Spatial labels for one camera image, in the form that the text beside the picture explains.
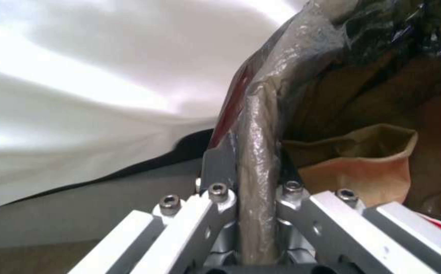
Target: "gray surface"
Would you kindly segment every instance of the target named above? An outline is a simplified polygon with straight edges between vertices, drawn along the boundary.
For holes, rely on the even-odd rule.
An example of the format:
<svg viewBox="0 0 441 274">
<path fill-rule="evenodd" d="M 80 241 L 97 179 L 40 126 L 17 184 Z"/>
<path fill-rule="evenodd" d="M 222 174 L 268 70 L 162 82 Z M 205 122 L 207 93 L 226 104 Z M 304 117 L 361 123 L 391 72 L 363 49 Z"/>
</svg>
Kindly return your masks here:
<svg viewBox="0 0 441 274">
<path fill-rule="evenodd" d="M 201 159 L 0 207 L 0 248 L 102 239 L 133 209 L 194 191 Z"/>
</svg>

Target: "hex socket screw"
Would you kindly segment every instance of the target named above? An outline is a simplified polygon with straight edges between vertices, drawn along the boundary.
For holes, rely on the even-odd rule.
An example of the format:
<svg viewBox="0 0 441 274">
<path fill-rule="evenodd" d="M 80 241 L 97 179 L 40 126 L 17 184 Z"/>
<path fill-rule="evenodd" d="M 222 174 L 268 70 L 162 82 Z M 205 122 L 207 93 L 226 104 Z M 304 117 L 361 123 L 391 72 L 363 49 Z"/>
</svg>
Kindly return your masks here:
<svg viewBox="0 0 441 274">
<path fill-rule="evenodd" d="M 224 183 L 213 183 L 209 187 L 209 198 L 214 203 L 222 203 L 227 200 L 229 189 Z"/>
<path fill-rule="evenodd" d="M 337 191 L 335 191 L 335 196 L 337 196 L 351 208 L 356 207 L 357 201 L 359 200 L 359 196 L 357 196 L 352 189 L 347 188 L 337 189 Z"/>
<path fill-rule="evenodd" d="M 303 191 L 302 184 L 297 181 L 288 181 L 283 184 L 283 195 L 298 194 Z"/>
<path fill-rule="evenodd" d="M 176 194 L 166 195 L 159 200 L 159 210 L 165 216 L 175 215 L 180 208 L 180 197 Z"/>
</svg>

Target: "plastic wrap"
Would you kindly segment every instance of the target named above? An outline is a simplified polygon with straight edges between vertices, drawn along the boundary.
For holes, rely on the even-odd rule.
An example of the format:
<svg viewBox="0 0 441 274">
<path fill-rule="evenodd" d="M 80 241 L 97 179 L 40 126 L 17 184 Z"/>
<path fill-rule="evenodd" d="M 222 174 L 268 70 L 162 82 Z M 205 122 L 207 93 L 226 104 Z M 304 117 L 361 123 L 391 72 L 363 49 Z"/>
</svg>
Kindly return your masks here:
<svg viewBox="0 0 441 274">
<path fill-rule="evenodd" d="M 408 127 L 391 118 L 441 92 L 441 1 L 363 0 L 343 14 L 328 12 L 339 1 L 322 4 L 309 2 L 241 66 L 210 142 L 235 140 L 244 264 L 277 259 L 274 189 L 283 133 L 314 141 L 375 123 Z M 407 78 L 397 77 L 402 72 Z M 382 97 L 366 96 L 379 85 Z"/>
</svg>

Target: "white fabric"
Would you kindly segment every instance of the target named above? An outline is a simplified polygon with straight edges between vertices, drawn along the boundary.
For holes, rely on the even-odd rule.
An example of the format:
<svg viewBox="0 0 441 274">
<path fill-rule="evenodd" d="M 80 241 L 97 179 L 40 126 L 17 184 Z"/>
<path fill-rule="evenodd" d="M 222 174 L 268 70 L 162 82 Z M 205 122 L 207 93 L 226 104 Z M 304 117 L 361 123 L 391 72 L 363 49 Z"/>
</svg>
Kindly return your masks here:
<svg viewBox="0 0 441 274">
<path fill-rule="evenodd" d="M 212 128 L 236 69 L 303 2 L 0 0 L 0 205 Z"/>
</svg>

